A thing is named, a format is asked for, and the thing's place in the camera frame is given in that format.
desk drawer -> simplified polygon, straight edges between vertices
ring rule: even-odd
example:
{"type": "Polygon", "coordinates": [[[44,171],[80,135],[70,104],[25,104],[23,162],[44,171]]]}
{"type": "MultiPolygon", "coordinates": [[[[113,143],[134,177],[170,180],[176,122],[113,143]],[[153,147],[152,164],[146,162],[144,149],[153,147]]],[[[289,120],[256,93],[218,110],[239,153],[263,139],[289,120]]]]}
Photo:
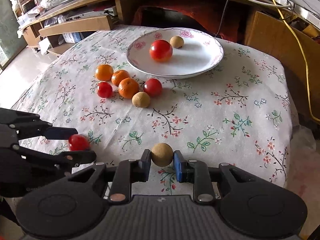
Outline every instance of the desk drawer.
{"type": "Polygon", "coordinates": [[[39,33],[42,37],[45,37],[63,33],[109,31],[112,29],[113,23],[111,17],[106,15],[56,24],[39,30],[39,33]]]}

red tomato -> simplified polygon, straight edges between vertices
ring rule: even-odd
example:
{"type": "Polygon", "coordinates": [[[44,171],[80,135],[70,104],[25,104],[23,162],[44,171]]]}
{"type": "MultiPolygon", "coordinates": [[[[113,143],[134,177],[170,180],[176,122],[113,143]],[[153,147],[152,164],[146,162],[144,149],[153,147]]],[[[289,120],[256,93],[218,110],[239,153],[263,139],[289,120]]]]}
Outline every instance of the red tomato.
{"type": "Polygon", "coordinates": [[[165,40],[156,40],[151,44],[149,53],[155,61],[165,62],[172,56],[172,46],[165,40]]]}
{"type": "Polygon", "coordinates": [[[84,151],[90,149],[90,144],[83,135],[74,134],[69,138],[69,148],[70,151],[84,151]]]}
{"type": "Polygon", "coordinates": [[[112,86],[107,82],[100,82],[97,85],[97,94],[101,98],[109,98],[112,95],[112,86]]]}
{"type": "Polygon", "coordinates": [[[143,85],[143,91],[151,97],[159,96],[162,92],[162,85],[156,78],[150,78],[143,85]]]}

black cable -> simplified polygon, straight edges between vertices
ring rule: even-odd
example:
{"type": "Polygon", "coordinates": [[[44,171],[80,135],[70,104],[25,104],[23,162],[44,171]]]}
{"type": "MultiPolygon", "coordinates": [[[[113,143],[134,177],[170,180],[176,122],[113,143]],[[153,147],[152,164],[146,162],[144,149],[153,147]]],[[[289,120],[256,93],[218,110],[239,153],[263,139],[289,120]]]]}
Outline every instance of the black cable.
{"type": "Polygon", "coordinates": [[[320,14],[318,14],[305,0],[302,0],[310,9],[307,9],[299,4],[296,3],[296,5],[299,5],[300,7],[304,8],[305,10],[309,11],[312,13],[314,16],[316,16],[318,19],[320,19],[320,14]]]}
{"type": "Polygon", "coordinates": [[[220,25],[219,25],[219,28],[218,28],[218,31],[217,31],[217,34],[215,37],[217,37],[220,33],[220,30],[221,30],[221,27],[222,27],[222,23],[223,23],[223,19],[224,19],[224,16],[225,16],[225,13],[226,13],[226,9],[227,9],[227,6],[228,6],[228,3],[229,3],[229,0],[226,1],[226,4],[223,8],[223,12],[222,12],[222,16],[221,16],[221,20],[220,20],[220,25]]]}
{"type": "Polygon", "coordinates": [[[286,18],[280,18],[282,21],[285,21],[293,16],[293,7],[291,7],[291,15],[287,16],[286,18]]]}

tablecloth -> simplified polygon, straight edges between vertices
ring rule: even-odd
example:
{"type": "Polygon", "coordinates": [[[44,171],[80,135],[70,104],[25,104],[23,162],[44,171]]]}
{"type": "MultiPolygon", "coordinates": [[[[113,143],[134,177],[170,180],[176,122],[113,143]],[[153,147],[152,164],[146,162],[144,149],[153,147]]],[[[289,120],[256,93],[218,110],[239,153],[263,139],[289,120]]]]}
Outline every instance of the tablecloth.
{"type": "MultiPolygon", "coordinates": [[[[231,163],[283,187],[292,133],[290,101],[284,69],[267,54],[218,39],[225,52],[219,65],[185,80],[160,78],[163,93],[146,109],[122,98],[116,87],[111,98],[98,97],[94,73],[100,64],[127,70],[142,90],[151,76],[130,67],[125,52],[153,30],[120,25],[92,34],[38,76],[14,109],[40,114],[54,126],[77,128],[97,161],[108,166],[139,159],[144,149],[165,142],[185,159],[211,167],[231,163]]],[[[67,141],[43,137],[20,144],[52,155],[68,150],[67,141]]],[[[192,185],[177,183],[172,168],[152,164],[149,181],[134,183],[132,193],[192,194],[192,185]]]]}

tangerine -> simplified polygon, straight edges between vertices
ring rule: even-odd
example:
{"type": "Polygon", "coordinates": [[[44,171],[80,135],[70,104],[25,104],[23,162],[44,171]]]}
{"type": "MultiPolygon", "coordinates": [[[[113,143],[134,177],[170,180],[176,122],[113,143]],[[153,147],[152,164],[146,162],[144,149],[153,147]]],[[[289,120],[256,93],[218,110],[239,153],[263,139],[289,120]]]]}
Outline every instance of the tangerine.
{"type": "Polygon", "coordinates": [[[133,78],[125,78],[120,82],[118,91],[122,97],[132,99],[139,92],[139,84],[133,78]]]}
{"type": "Polygon", "coordinates": [[[113,68],[110,65],[99,65],[96,69],[95,76],[100,81],[109,81],[113,74],[113,68]]]}
{"type": "Polygon", "coordinates": [[[116,72],[113,73],[112,77],[111,77],[111,82],[115,85],[115,86],[119,86],[120,82],[122,80],[124,80],[125,78],[130,77],[128,71],[126,70],[118,70],[116,72]]]}

